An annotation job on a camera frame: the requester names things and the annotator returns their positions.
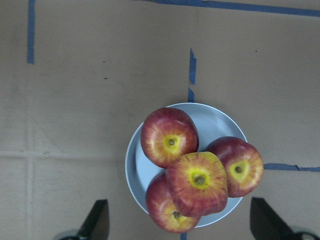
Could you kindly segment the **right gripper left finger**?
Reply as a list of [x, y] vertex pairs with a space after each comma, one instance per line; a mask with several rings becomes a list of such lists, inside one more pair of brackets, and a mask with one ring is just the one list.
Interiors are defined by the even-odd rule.
[[54, 240], [107, 240], [110, 212], [107, 199], [96, 200], [79, 230], [58, 233]]

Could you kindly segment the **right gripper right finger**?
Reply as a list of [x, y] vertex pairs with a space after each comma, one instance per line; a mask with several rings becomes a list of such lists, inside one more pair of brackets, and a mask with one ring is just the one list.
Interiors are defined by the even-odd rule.
[[320, 238], [308, 231], [294, 231], [261, 197], [251, 199], [249, 225], [256, 240], [318, 240]]

